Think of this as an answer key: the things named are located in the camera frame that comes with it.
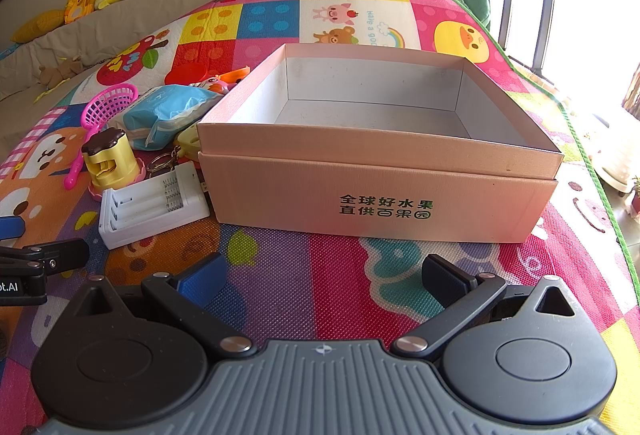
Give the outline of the white battery charger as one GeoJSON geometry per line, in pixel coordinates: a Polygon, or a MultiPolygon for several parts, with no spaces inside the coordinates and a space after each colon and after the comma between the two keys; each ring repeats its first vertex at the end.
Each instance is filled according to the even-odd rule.
{"type": "Polygon", "coordinates": [[[102,194],[99,234],[109,250],[199,221],[210,214],[192,162],[170,172],[106,189],[102,194]]]}

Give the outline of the yellow brown pudding toy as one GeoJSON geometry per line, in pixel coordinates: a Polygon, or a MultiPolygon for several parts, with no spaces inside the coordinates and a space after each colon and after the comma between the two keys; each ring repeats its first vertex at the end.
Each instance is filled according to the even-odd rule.
{"type": "Polygon", "coordinates": [[[82,158],[90,175],[88,190],[96,201],[106,189],[118,190],[142,181],[146,169],[134,155],[126,132],[107,127],[93,135],[82,147],[82,158]]]}

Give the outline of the pink plastic toy net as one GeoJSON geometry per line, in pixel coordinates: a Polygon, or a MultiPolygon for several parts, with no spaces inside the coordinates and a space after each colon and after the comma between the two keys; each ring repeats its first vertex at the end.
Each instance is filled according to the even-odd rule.
{"type": "MultiPolygon", "coordinates": [[[[80,124],[86,130],[86,137],[82,146],[97,132],[102,132],[102,130],[110,127],[108,126],[108,121],[119,112],[124,111],[138,97],[138,88],[128,83],[113,85],[94,96],[87,103],[80,117],[80,124]]],[[[86,167],[82,158],[81,147],[70,166],[70,171],[64,178],[63,186],[66,190],[73,189],[76,186],[81,169],[86,167]]]]}

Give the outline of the blue wet wipes pack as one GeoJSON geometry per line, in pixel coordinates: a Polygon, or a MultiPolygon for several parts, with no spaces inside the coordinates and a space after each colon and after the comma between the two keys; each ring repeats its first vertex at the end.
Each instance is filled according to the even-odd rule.
{"type": "Polygon", "coordinates": [[[196,86],[158,86],[111,118],[108,126],[123,130],[132,149],[158,151],[201,120],[222,98],[196,86]]]}

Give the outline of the orange pumpkin toy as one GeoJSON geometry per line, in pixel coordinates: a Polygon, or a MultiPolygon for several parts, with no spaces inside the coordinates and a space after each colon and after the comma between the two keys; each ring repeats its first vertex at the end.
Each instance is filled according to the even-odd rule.
{"type": "Polygon", "coordinates": [[[203,80],[199,80],[198,82],[193,83],[193,86],[216,92],[216,94],[219,95],[227,95],[228,92],[234,86],[242,82],[242,80],[244,80],[244,78],[247,77],[248,74],[250,74],[249,66],[243,66],[243,68],[239,68],[224,74],[214,74],[213,72],[208,72],[205,74],[203,80]]]}

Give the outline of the colourful cartoon play mat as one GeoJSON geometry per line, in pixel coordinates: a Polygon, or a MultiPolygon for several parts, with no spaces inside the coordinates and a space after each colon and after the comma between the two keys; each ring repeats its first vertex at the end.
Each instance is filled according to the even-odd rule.
{"type": "Polygon", "coordinates": [[[207,310],[259,343],[390,343],[439,312],[421,283],[432,253],[516,285],[560,277],[616,361],[604,424],[638,432],[639,281],[620,228],[561,103],[453,0],[203,0],[129,36],[52,110],[3,103],[1,122],[26,129],[1,151],[1,212],[26,225],[14,247],[91,252],[46,303],[1,313],[3,433],[46,421],[32,360],[90,276],[137,285],[214,252],[228,280],[207,310]],[[208,215],[106,247],[89,175],[63,184],[89,100],[241,68],[200,129],[208,215]]]}

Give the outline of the brown small plush toy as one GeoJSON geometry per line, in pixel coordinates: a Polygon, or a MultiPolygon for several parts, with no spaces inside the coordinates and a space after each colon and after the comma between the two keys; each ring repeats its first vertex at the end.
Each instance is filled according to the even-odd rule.
{"type": "Polygon", "coordinates": [[[66,58],[55,66],[41,65],[39,83],[47,90],[53,89],[85,70],[79,58],[66,58]]]}

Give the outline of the beige sofa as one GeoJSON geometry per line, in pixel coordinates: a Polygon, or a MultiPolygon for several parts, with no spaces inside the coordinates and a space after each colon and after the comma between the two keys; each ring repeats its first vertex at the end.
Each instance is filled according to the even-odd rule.
{"type": "Polygon", "coordinates": [[[111,59],[119,51],[212,0],[123,0],[18,47],[1,60],[1,156],[6,158],[40,117],[64,96],[35,102],[40,69],[62,58],[83,65],[111,59]]]}

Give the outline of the pink cardboard box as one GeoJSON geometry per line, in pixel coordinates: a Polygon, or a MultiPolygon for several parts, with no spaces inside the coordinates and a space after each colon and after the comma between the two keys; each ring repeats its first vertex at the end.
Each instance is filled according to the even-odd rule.
{"type": "Polygon", "coordinates": [[[562,152],[477,65],[431,51],[286,44],[198,123],[230,225],[521,243],[562,152]]]}

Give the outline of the yellow cushion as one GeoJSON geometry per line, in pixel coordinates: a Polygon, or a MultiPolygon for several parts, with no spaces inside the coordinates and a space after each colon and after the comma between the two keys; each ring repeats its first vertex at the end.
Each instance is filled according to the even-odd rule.
{"type": "Polygon", "coordinates": [[[11,36],[13,43],[24,44],[46,35],[50,31],[64,24],[64,11],[61,9],[49,10],[38,14],[23,24],[11,36]]]}

